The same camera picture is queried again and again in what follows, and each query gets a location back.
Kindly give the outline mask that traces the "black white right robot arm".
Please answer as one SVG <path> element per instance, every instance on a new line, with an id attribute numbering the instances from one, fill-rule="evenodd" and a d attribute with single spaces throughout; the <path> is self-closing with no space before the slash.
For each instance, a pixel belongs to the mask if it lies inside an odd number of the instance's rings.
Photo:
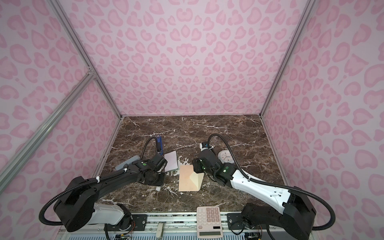
<path id="1" fill-rule="evenodd" d="M 307 240 L 312 232 L 316 211 L 308 196 L 293 190 L 254 183 L 249 174 L 241 173 L 232 163 L 222 163 L 212 151 L 205 149 L 193 160 L 196 173 L 206 173 L 221 186 L 248 193 L 266 203 L 247 203 L 236 225 L 253 229 L 258 225 L 283 228 L 297 240 Z"/>

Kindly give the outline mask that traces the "white letter paper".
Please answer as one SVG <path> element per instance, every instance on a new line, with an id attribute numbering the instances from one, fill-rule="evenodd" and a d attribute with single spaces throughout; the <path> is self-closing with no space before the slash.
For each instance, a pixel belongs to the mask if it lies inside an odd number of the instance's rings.
<path id="1" fill-rule="evenodd" d="M 167 165 L 165 167 L 165 172 L 174 171 L 179 168 L 177 151 L 172 151 L 164 155 Z"/>

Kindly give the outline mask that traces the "peach pink envelope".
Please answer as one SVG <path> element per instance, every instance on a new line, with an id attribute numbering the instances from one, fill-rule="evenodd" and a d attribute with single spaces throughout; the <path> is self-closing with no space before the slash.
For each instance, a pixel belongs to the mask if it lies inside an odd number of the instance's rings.
<path id="1" fill-rule="evenodd" d="M 201 189 L 204 173 L 195 173 L 192 165 L 181 165 L 179 171 L 179 192 L 197 192 Z"/>

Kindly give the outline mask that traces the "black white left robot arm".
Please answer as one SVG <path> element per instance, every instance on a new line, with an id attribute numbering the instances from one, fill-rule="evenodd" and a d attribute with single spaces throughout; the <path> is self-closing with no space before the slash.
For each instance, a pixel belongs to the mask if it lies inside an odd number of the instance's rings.
<path id="1" fill-rule="evenodd" d="M 133 183 L 162 186 L 163 169 L 167 160 L 155 154 L 149 160 L 137 160 L 103 177 L 85 180 L 73 179 L 66 190 L 54 202 L 54 211 L 61 225 L 68 232 L 75 232 L 86 225 L 103 224 L 112 230 L 128 230 L 133 226 L 131 212 L 123 204 L 113 206 L 98 204 L 102 197 Z"/>

